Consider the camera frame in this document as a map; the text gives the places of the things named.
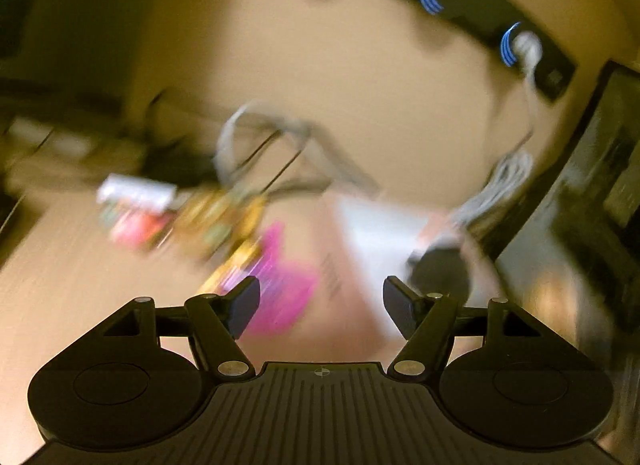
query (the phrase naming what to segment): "black circular disk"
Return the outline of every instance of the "black circular disk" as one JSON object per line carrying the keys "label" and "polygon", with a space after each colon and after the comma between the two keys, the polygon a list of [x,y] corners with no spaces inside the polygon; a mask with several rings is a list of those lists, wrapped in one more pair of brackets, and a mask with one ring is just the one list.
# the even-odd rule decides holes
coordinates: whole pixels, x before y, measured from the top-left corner
{"label": "black circular disk", "polygon": [[115,405],[138,398],[149,384],[149,375],[133,364],[112,362],[85,369],[74,382],[82,400],[97,405]]}
{"label": "black circular disk", "polygon": [[494,375],[494,386],[506,398],[527,405],[543,405],[559,400],[568,382],[556,369],[531,362],[515,362]]}
{"label": "black circular disk", "polygon": [[609,412],[612,386],[586,359],[552,351],[529,359],[516,345],[469,352],[445,368],[440,398],[458,423],[507,447],[548,449],[586,439]]}
{"label": "black circular disk", "polygon": [[193,364],[160,348],[118,346],[102,354],[62,353],[34,376],[29,407],[46,439],[124,449],[165,437],[194,415],[206,387]]}

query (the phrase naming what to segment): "black cable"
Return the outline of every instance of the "black cable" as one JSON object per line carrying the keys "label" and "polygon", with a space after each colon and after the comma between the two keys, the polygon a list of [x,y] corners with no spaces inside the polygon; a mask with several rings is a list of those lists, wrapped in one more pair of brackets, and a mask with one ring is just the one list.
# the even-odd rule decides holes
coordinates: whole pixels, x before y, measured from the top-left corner
{"label": "black cable", "polygon": [[265,192],[267,192],[267,191],[269,190],[269,188],[271,187],[271,185],[273,185],[273,184],[275,184],[275,183],[276,183],[277,179],[278,179],[279,177],[281,177],[281,176],[282,176],[282,173],[283,173],[283,172],[285,172],[285,171],[287,171],[287,169],[289,169],[289,166],[290,166],[291,164],[293,164],[293,162],[295,162],[295,161],[298,159],[298,157],[302,154],[302,151],[303,151],[303,149],[302,149],[302,150],[299,150],[295,155],[293,155],[293,157],[291,158],[291,160],[289,160],[289,161],[284,165],[284,167],[278,171],[278,174],[276,174],[276,176],[274,176],[273,178],[271,178],[271,181],[270,181],[267,185],[265,185],[265,186],[264,186],[264,188],[260,191],[260,193],[261,193],[261,194],[264,194]]}
{"label": "black cable", "polygon": [[240,169],[244,168],[250,161],[252,161],[252,159],[254,159],[258,155],[258,153],[261,152],[261,150],[263,150],[265,147],[272,144],[275,140],[277,140],[281,136],[282,136],[282,132],[280,130],[274,131],[271,135],[265,138],[257,148],[255,148],[255,151],[251,153],[251,155],[249,155],[244,162],[241,162],[238,165],[238,167],[236,168],[236,171],[239,171]]}
{"label": "black cable", "polygon": [[161,92],[158,93],[158,95],[156,95],[155,97],[153,97],[153,99],[151,99],[151,102],[148,103],[148,105],[146,106],[145,109],[145,115],[144,115],[144,119],[143,119],[143,138],[146,141],[146,143],[148,143],[150,146],[154,146],[156,145],[156,106],[158,105],[158,103],[162,100],[162,98],[164,98],[165,94],[167,93],[167,88],[164,88],[163,90],[161,90]]}

